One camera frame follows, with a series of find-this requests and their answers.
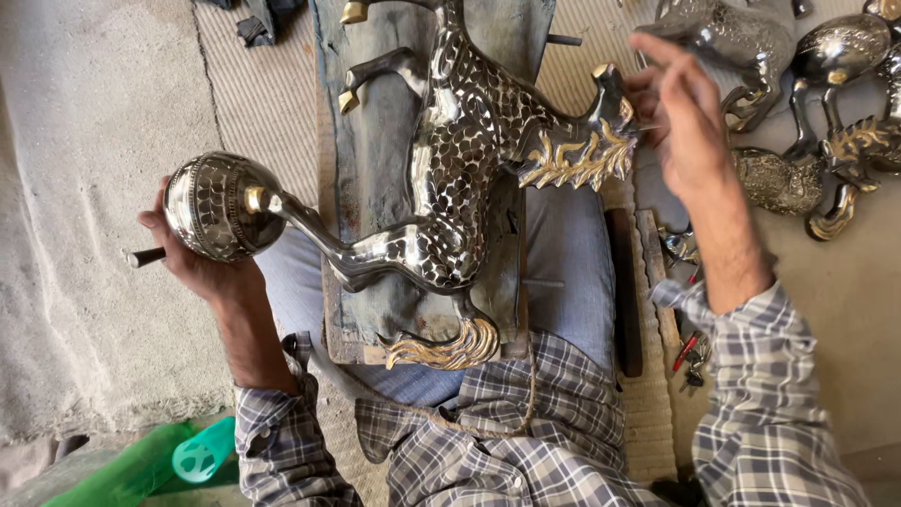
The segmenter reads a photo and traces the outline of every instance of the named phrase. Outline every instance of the wooden plank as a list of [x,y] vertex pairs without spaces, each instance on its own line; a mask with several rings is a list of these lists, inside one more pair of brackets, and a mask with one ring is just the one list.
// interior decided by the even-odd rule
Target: wooden plank
[[632,224],[624,207],[604,212],[607,235],[610,236],[610,256],[616,274],[614,349],[620,370],[629,378],[642,376],[642,323],[638,313],[638,291],[635,287],[635,267],[632,246]]
[[[469,0],[467,27],[482,51],[534,82],[554,6],[552,0]],[[339,23],[343,2],[313,1],[311,8],[321,80],[319,210],[336,235],[353,241],[412,215],[406,155],[420,102],[398,76],[389,75],[361,88],[360,106],[341,116],[337,103],[344,74],[400,46],[426,61],[435,21],[422,7],[401,2],[373,5],[368,21],[346,27]],[[520,283],[524,238],[519,234],[524,231],[524,194],[513,179],[498,182],[492,208],[491,247],[472,298],[498,325],[501,356],[524,357],[528,329]],[[387,274],[349,294],[323,263],[323,293],[325,339],[336,363],[383,364],[384,354],[367,347],[377,343],[376,333],[392,336],[405,329],[438,340],[453,337],[459,328],[450,298],[420,290],[399,274]]]
[[[660,248],[660,238],[657,236],[654,212],[649,209],[639,209],[635,211],[635,221],[638,225],[638,232],[642,236],[645,271],[653,289],[667,277],[663,263],[663,250]],[[680,346],[676,313],[672,308],[662,307],[656,303],[654,306],[657,307],[657,320],[660,323],[660,338],[663,340],[663,345]]]

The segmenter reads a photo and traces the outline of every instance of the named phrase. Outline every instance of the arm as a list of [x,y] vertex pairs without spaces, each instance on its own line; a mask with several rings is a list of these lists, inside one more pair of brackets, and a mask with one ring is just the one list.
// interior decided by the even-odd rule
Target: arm
[[664,281],[654,297],[680,306],[713,339],[711,406],[693,449],[708,501],[866,505],[816,400],[815,341],[764,260],[724,141],[716,84],[676,46],[644,35],[632,43],[666,66],[627,86],[639,114],[664,127],[651,142],[705,266],[705,283],[683,290]]
[[288,358],[297,375],[288,368],[257,264],[217,263],[185,248],[166,224],[162,193],[138,221],[165,247],[166,268],[209,304],[219,324],[238,403],[241,491],[256,505],[361,505],[325,449],[315,416],[319,386],[305,370],[303,346]]

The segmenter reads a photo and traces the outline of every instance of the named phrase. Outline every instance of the shirt cuff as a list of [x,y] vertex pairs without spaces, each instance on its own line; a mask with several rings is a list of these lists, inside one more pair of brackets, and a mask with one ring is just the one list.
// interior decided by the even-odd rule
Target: shirt cuff
[[238,407],[235,410],[234,442],[240,456],[255,457],[271,447],[282,419],[300,402],[300,398],[274,389],[234,387]]
[[654,287],[651,298],[660,305],[681,309],[698,329],[708,335],[715,336],[716,331],[741,330],[770,336],[798,337],[801,339],[795,340],[794,345],[813,350],[814,339],[810,329],[788,300],[779,281],[723,315],[716,315],[707,304],[707,287],[703,281],[688,287],[677,281],[664,280]]

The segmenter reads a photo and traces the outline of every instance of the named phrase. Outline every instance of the checkered shirt sleeve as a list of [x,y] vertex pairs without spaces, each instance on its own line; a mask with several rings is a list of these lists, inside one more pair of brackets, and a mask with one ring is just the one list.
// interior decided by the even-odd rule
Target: checkered shirt sleeve
[[778,282],[721,316],[707,306],[703,283],[664,281],[652,297],[712,338],[714,388],[693,445],[711,505],[868,504],[839,463],[817,402],[816,341]]
[[294,354],[286,354],[300,396],[234,388],[241,492],[256,506],[362,505],[325,450],[315,412],[319,383],[305,369],[309,346],[298,341]]

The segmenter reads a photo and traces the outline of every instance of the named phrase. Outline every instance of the blue jeans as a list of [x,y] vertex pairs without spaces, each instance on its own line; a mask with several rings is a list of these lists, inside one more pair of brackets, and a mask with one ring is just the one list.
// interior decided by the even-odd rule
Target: blue jeans
[[[529,286],[529,325],[576,346],[613,371],[614,269],[600,197],[590,188],[526,190],[528,278],[565,287]],[[369,398],[329,358],[321,337],[323,288],[319,250],[289,227],[257,256],[272,312],[287,333],[309,332],[311,361],[349,398]],[[401,403],[434,406],[457,395],[465,371],[419,364],[345,365],[366,385]]]

